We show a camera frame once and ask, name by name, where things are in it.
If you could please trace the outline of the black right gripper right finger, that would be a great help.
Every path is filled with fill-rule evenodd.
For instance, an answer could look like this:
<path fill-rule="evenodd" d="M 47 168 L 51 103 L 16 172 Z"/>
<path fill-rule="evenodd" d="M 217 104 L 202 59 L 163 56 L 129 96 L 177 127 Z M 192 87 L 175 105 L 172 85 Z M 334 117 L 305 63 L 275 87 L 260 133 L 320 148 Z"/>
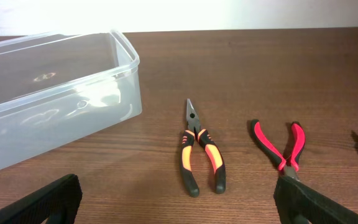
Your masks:
<path fill-rule="evenodd" d="M 284 224 L 358 223 L 357 213 L 288 176 L 277 179 L 273 198 Z"/>

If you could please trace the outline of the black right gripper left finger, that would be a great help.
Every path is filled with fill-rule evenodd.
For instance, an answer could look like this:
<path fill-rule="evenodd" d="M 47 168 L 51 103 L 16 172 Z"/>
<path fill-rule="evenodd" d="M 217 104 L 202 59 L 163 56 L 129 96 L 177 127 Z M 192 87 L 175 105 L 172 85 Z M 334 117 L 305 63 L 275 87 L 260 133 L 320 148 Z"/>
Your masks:
<path fill-rule="evenodd" d="M 78 176 L 68 174 L 0 209 L 0 224 L 73 224 L 81 199 Z"/>

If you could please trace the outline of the red black cutting pliers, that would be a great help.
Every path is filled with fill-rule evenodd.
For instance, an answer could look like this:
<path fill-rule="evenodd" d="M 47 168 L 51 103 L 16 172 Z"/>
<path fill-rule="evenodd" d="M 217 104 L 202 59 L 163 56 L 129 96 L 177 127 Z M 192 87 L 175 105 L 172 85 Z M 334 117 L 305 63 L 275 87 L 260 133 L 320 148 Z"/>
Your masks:
<path fill-rule="evenodd" d="M 300 169 L 299 160 L 305 148 L 306 137 L 304 129 L 297 121 L 293 121 L 291 123 L 291 131 L 294 137 L 294 145 L 290 156 L 286 159 L 283 154 L 279 152 L 279 150 L 267 139 L 262 131 L 260 121 L 258 119 L 253 119 L 250 122 L 251 136 L 256 141 L 258 147 L 270 159 L 276 170 L 278 170 L 281 175 L 289 176 L 299 181 L 297 172 Z"/>

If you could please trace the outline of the clear plastic container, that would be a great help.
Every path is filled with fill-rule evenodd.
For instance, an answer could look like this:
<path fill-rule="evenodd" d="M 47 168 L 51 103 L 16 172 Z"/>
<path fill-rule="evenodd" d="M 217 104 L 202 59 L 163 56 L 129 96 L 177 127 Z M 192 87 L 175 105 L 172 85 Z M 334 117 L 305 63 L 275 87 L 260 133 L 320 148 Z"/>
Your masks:
<path fill-rule="evenodd" d="M 140 58 L 111 30 L 0 42 L 0 170 L 142 112 Z"/>

